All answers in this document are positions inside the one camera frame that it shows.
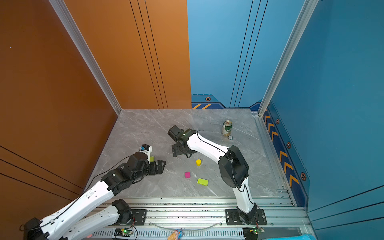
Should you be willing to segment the lime green block front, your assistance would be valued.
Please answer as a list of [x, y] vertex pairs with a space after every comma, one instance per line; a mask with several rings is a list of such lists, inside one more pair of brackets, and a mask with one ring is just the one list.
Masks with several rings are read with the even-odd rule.
[[198, 179], [198, 181], [197, 181], [197, 183], [199, 184], [199, 185], [202, 185], [202, 186], [208, 186], [208, 184], [209, 184], [209, 181], [208, 180], [205, 180], [205, 179], [201, 179], [201, 178], [199, 178]]

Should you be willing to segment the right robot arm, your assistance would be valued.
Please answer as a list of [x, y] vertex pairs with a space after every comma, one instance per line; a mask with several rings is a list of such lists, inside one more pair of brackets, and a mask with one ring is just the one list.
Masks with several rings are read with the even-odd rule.
[[198, 130], [183, 130], [177, 126], [171, 127], [168, 135], [176, 142], [172, 145], [174, 157], [190, 158], [194, 153], [201, 153], [217, 163], [222, 180], [234, 191], [241, 222], [245, 225], [257, 223], [259, 207], [249, 188], [250, 168], [238, 147], [216, 144], [201, 136]]

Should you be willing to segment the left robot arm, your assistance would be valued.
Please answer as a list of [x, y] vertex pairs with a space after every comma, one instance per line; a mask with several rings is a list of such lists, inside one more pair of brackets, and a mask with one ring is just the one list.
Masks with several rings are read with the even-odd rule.
[[80, 197], [39, 220], [33, 218], [24, 224], [25, 240], [80, 240], [112, 224], [133, 224], [132, 209], [122, 199], [113, 201], [103, 211], [87, 216], [100, 204], [112, 199], [144, 177], [161, 175], [166, 161], [150, 160], [150, 152], [136, 152], [126, 157], [127, 162], [109, 170], [93, 187]]

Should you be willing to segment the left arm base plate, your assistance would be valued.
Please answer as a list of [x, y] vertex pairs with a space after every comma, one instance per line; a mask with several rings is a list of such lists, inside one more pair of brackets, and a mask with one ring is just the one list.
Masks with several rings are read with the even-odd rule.
[[134, 209], [120, 214], [115, 225], [121, 226], [143, 226], [147, 218], [146, 209]]

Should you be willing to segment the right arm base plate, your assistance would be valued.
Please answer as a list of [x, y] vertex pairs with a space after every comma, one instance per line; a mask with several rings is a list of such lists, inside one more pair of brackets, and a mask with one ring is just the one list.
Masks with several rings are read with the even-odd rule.
[[256, 209], [254, 213], [244, 214], [237, 209], [226, 209], [226, 224], [228, 226], [248, 225], [248, 226], [266, 226], [268, 224], [265, 211]]

